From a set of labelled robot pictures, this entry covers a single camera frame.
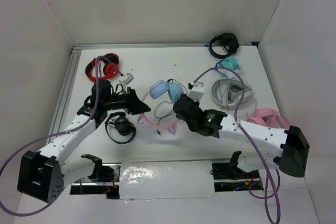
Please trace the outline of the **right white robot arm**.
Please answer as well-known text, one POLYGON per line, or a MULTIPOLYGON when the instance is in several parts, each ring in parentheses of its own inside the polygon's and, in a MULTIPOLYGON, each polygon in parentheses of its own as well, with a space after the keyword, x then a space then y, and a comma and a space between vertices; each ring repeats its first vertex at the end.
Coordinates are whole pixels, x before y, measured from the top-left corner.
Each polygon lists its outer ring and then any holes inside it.
POLYGON ((187 96, 180 98, 173 111, 186 122, 190 131, 205 137, 236 140, 258 147, 263 161, 272 169, 279 169, 292 177, 304 177, 310 145, 302 130, 291 125, 289 129, 276 129, 246 121, 235 120, 225 112, 202 110, 199 102, 187 96))

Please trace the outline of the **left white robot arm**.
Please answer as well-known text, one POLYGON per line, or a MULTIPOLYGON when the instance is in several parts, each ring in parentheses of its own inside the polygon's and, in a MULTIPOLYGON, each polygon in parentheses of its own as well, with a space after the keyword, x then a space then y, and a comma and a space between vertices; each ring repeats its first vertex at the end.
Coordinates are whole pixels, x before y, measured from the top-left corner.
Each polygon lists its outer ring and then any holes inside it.
POLYGON ((67 162, 71 153, 105 121, 110 110, 123 109, 138 115, 151 109, 136 91, 127 88, 123 94, 113 94, 108 80, 94 83, 91 95, 69 126, 36 152, 27 151, 21 158, 17 189, 48 204, 52 204, 63 189, 87 177, 99 181, 103 177, 102 159, 82 154, 75 162, 67 162))

